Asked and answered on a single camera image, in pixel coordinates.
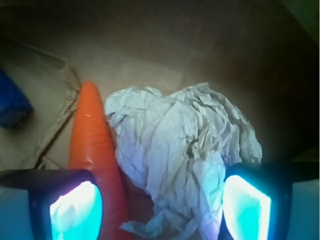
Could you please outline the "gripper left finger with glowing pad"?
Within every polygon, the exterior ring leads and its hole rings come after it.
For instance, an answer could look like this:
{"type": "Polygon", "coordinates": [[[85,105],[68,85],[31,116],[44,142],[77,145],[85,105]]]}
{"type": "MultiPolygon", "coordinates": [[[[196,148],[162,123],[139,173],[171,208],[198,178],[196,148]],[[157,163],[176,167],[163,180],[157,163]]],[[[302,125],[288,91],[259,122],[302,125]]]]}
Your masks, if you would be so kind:
{"type": "Polygon", "coordinates": [[[102,218],[102,194],[88,170],[0,173],[2,240],[96,240],[102,218]]]}

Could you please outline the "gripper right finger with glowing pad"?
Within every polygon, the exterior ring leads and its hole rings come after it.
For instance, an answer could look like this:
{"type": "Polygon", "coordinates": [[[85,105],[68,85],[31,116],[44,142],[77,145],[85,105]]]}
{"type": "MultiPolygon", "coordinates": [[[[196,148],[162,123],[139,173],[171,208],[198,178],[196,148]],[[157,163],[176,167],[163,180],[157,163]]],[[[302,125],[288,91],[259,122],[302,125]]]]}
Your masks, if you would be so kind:
{"type": "Polygon", "coordinates": [[[226,170],[225,226],[234,240],[318,240],[318,162],[236,163],[226,170]]]}

